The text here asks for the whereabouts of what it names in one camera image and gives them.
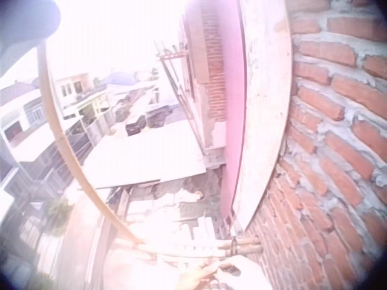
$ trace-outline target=window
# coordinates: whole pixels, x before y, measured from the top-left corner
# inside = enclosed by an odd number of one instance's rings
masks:
[[[71,86],[70,86],[70,84],[68,83],[66,86],[67,86],[68,94],[71,95]]]
[[[12,166],[0,157],[0,181],[2,181],[8,173],[10,173]]]
[[[19,133],[23,132],[22,126],[20,125],[20,122],[17,121],[16,123],[9,126],[6,130],[4,130],[5,136],[7,137],[8,141],[11,141],[19,135]]]
[[[34,123],[38,122],[38,121],[42,121],[44,119],[43,111],[42,111],[41,107],[32,110],[31,113],[32,113],[32,117],[33,117]]]
[[[62,95],[64,97],[66,97],[67,96],[66,87],[65,86],[60,86],[60,89],[62,90]]]
[[[77,94],[80,94],[81,92],[83,92],[82,85],[80,84],[80,82],[75,82],[74,88]]]

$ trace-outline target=house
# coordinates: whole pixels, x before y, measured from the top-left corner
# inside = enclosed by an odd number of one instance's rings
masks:
[[[61,77],[55,81],[56,93],[63,108],[69,107],[94,87],[88,72]]]
[[[9,142],[18,135],[45,123],[41,92],[28,83],[15,82],[1,90],[0,125]]]
[[[72,176],[56,149],[44,117],[40,89],[16,82],[0,91],[1,182],[16,204],[58,196]],[[93,148],[79,118],[64,120],[63,130],[82,162]]]
[[[273,289],[351,287],[385,246],[382,19],[372,1],[187,6],[187,102],[203,147],[224,147],[224,221],[260,237]]]

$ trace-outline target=wooden board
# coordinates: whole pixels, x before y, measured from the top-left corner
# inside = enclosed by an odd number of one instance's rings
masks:
[[[245,230],[276,164],[291,88],[291,34],[284,0],[241,0],[246,43],[246,123],[233,209]]]

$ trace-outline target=finger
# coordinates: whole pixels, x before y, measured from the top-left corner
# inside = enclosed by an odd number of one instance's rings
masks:
[[[209,278],[213,276],[216,271],[218,270],[218,262],[212,263],[211,265],[204,267],[203,269],[197,271],[195,273],[195,277],[198,279],[204,279],[204,278]]]
[[[238,283],[238,278],[230,273],[223,272],[220,269],[214,274],[214,276],[220,283],[227,284],[231,288],[235,288],[235,285]]]
[[[195,265],[195,269],[203,269],[204,267],[207,267],[211,264],[211,260],[210,259],[206,259],[206,260],[203,260],[203,261],[200,261],[198,262],[196,265]]]
[[[227,268],[234,266],[235,268],[238,268],[240,271],[243,269],[249,268],[252,262],[248,258],[245,258],[243,256],[237,255],[233,257],[229,257],[228,259],[222,261],[220,263],[220,268]]]

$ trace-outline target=roof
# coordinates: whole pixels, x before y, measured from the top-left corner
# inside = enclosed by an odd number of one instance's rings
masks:
[[[66,131],[71,126],[79,121],[79,118],[71,118],[63,120],[62,129]],[[54,134],[50,129],[50,125],[45,123],[38,130],[28,136],[23,142],[12,149],[12,155],[16,161],[32,162],[53,142]]]
[[[187,120],[130,137],[105,136],[85,160],[83,171],[96,189],[161,182],[206,172]]]
[[[131,86],[137,83],[132,73],[128,72],[112,72],[110,75],[100,81],[100,85],[120,85]]]
[[[0,106],[4,106],[12,100],[34,91],[37,87],[29,83],[16,82],[0,91]]]
[[[19,109],[23,107],[25,104],[41,97],[41,90],[40,89],[34,89],[33,91],[30,91],[24,95],[21,95],[20,97],[9,101],[4,106],[0,107],[0,115],[8,114],[11,111],[14,111],[16,109]]]

